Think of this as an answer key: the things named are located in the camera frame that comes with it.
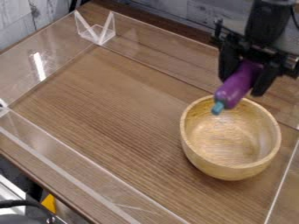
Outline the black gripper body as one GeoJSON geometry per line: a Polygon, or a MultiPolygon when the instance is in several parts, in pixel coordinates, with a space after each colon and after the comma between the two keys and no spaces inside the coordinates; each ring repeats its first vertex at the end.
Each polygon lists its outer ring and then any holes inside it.
{"type": "Polygon", "coordinates": [[[213,41],[219,49],[228,41],[237,50],[239,64],[241,59],[267,64],[276,61],[280,75],[299,76],[299,41],[287,33],[288,22],[295,18],[295,0],[253,0],[245,19],[217,18],[215,20],[213,41]]]}

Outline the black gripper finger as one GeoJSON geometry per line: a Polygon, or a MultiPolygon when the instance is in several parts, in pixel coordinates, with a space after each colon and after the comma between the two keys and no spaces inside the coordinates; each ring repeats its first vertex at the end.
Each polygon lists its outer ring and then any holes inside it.
{"type": "Polygon", "coordinates": [[[239,51],[225,41],[219,49],[219,79],[221,82],[232,75],[239,65],[239,51]]]}
{"type": "Polygon", "coordinates": [[[269,61],[264,65],[260,75],[256,77],[251,95],[255,97],[263,96],[279,75],[280,65],[276,62],[269,61]]]}

